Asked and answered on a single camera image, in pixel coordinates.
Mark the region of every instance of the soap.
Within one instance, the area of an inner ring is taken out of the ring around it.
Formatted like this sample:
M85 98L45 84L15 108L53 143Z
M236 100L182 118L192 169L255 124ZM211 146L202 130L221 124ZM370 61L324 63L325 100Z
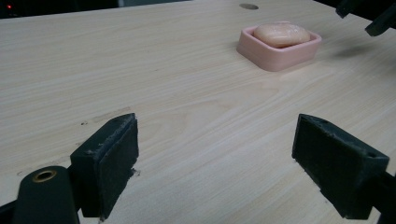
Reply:
M260 25L254 30L253 36L276 49L287 48L310 40L310 34L303 27L287 21Z

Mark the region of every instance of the pink soap dish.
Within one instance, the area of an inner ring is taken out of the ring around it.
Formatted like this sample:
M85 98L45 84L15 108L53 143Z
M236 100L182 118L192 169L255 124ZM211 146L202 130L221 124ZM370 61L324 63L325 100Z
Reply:
M283 49L272 48L253 36L257 26L242 30L236 50L261 69L277 72L314 58L321 41L320 35L311 34L311 40Z

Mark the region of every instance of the round hole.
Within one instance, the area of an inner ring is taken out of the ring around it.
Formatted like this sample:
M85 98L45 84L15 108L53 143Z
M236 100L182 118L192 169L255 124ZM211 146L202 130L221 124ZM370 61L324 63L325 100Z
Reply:
M42 171L33 177L33 182L42 183L52 179L54 176L56 176L56 171L53 170Z
M375 158L376 157L376 155L373 152L367 153L367 156L371 157L371 158Z
M243 4L240 4L239 6L242 7L242 8L245 8L245 9L249 9L249 10L259 9L258 6L253 5L253 4L248 4L248 3L243 3Z

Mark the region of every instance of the wooden table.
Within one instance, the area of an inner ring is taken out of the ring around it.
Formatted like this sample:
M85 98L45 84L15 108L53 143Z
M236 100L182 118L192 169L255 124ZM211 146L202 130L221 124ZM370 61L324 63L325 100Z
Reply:
M250 3L257 10L241 8ZM244 27L320 34L314 60L271 73L236 52ZM309 0L195 0L0 21L0 204L24 176L135 112L140 157L106 223L376 223L339 217L291 158L300 113L391 157L396 31ZM82 218L81 223L97 223Z

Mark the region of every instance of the dark background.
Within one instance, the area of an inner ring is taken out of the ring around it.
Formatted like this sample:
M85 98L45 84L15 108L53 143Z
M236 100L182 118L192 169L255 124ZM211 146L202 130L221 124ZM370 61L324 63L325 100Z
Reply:
M0 0L0 19L187 0Z

